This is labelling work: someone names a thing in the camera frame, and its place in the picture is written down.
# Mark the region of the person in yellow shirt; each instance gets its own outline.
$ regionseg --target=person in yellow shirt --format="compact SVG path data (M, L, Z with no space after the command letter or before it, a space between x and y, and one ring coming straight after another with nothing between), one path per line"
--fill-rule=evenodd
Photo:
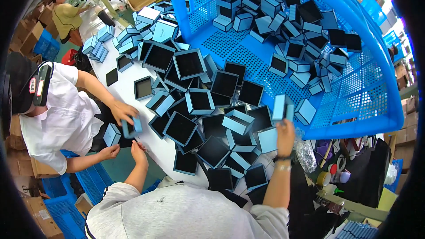
M82 24L79 16L84 11L91 8L76 8L65 0L53 0L53 22L59 33L60 41L64 44L67 41L81 47L83 45L78 28Z

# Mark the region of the clear plastic wrap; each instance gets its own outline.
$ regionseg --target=clear plastic wrap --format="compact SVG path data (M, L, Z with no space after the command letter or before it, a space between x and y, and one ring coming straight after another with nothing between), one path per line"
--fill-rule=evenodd
M295 154L297 155L297 159L303 167L304 171L307 173L312 173L314 170L316 170L316 157L311 145L302 140L304 134L304 130L299 129L298 127L295 129Z

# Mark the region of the white label sticker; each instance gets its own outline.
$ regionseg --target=white label sticker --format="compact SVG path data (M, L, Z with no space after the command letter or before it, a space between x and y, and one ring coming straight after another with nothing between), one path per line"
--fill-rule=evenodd
M36 83L36 80L35 80L35 78L33 77L33 78L29 81L29 93L31 93L31 94L35 93L35 83Z
M41 93L43 92L43 84L43 80L38 83L37 96L41 96Z
M40 214L43 220L50 218L49 212L47 212L47 210L40 210L38 213Z

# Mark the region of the gray t-shirt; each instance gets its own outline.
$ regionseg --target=gray t-shirt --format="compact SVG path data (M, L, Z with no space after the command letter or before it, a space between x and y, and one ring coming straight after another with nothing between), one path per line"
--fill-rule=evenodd
M239 208L219 192L188 183L140 195L111 185L88 213L88 238L289 238L285 208Z

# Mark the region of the person in white shirt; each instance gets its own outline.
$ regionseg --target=person in white shirt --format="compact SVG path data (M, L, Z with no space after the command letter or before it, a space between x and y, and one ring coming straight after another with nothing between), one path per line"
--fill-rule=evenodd
M93 75L54 62L53 76L46 106L34 106L34 91L29 83L37 64L18 52L11 52L6 60L10 75L12 114L18 114L22 136L31 157L54 168L59 174L84 170L103 160L114 159L120 147L131 146L131 140L107 147L103 140L109 123L121 125L121 119L133 124L130 116L138 111L119 100ZM101 101L94 101L85 88ZM61 149L80 157L67 158Z
M106 188L102 201L87 214L87 238L289 238L289 159L294 125L287 120L278 129L278 160L263 204L246 211L217 191L172 181L165 177L158 188L140 195L148 162L146 148L131 146L135 167L124 183Z

